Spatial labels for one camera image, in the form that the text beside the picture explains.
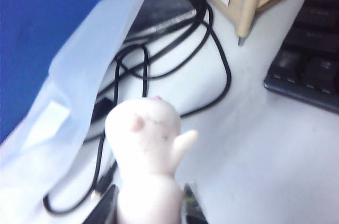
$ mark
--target black keyboard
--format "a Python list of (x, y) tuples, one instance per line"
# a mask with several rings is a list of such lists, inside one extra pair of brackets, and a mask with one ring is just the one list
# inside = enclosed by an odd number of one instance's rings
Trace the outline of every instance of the black keyboard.
[(339, 0), (305, 0), (264, 85), (339, 113)]

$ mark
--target translucent plastic bag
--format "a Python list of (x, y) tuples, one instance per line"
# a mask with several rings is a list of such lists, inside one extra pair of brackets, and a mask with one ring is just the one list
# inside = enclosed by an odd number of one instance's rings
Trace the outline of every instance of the translucent plastic bag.
[(30, 111), (1, 146), (1, 223), (24, 222), (67, 173), (143, 1), (101, 0), (56, 54)]

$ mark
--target white desk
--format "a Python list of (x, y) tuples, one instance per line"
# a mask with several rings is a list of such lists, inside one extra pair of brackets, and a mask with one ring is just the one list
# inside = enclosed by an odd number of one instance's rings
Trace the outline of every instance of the white desk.
[[(182, 185), (197, 182), (198, 197), (210, 224), (335, 223), (339, 219), (339, 117), (271, 93), (263, 86), (302, 2), (283, 0), (266, 11), (243, 47), (237, 46), (232, 25), (213, 7), (214, 29), (231, 68), (232, 85), (218, 105), (183, 120), (183, 131), (198, 129), (200, 139), (177, 171)], [(169, 64), (180, 62), (203, 32), (201, 27), (155, 63), (151, 73), (167, 71)], [(152, 45), (151, 52), (171, 39)], [(151, 82), (149, 96), (160, 95), (183, 112), (216, 96), (225, 78), (210, 39), (178, 73)], [(127, 79), (121, 83), (121, 101), (140, 95), (140, 81)], [(70, 176), (51, 194), (55, 208), (72, 205), (87, 190), (95, 151), (96, 143), (81, 150)], [(109, 152), (106, 147), (104, 165)], [(48, 215), (41, 204), (31, 223), (80, 223), (96, 203), (87, 200), (76, 212), (58, 218)]]

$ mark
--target blue wall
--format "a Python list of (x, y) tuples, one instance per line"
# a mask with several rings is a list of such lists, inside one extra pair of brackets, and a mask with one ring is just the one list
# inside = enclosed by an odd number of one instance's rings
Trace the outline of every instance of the blue wall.
[(1, 0), (1, 140), (27, 114), (50, 62), (99, 0)]

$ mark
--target figurine ear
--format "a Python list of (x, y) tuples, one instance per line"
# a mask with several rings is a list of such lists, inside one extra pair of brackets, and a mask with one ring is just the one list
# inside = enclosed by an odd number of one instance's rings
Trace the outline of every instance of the figurine ear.
[(139, 131), (144, 127), (144, 125), (145, 123), (141, 116), (139, 116), (138, 114), (132, 115), (132, 120), (129, 128), (131, 131)]

